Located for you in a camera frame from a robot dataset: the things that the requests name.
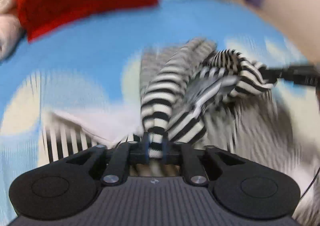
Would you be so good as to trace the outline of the black white striped hooded top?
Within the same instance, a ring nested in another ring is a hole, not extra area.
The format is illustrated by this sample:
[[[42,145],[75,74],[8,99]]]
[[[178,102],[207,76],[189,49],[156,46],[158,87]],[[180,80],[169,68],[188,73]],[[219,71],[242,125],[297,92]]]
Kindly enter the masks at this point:
[[[215,145],[292,177],[302,191],[294,218],[319,225],[319,151],[301,141],[288,106],[272,94],[276,80],[263,77],[264,70],[238,50],[217,51],[214,42],[194,38],[144,52],[140,107],[54,110],[49,118],[110,149],[148,133],[154,159],[163,156],[165,140]]]

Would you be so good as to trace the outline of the cream folded blanket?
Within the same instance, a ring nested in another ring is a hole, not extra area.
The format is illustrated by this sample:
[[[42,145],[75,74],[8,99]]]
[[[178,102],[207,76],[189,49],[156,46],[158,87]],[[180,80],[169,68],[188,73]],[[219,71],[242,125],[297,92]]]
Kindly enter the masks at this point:
[[[17,0],[1,0],[1,61],[14,51],[23,35],[23,28],[14,10]]]

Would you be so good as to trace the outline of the blue white patterned bedsheet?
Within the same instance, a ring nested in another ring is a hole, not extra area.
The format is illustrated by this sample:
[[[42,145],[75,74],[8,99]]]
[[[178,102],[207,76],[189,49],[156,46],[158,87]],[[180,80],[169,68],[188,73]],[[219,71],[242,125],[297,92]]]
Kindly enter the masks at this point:
[[[41,145],[62,140],[62,151],[89,146],[79,130],[46,125],[50,110],[108,112],[139,104],[139,60],[147,47],[184,43],[197,36],[216,41],[268,66],[305,63],[281,32],[243,6],[225,0],[160,0],[153,8],[93,15],[37,41],[22,39],[1,63],[1,225],[16,216],[11,182],[48,162]]]

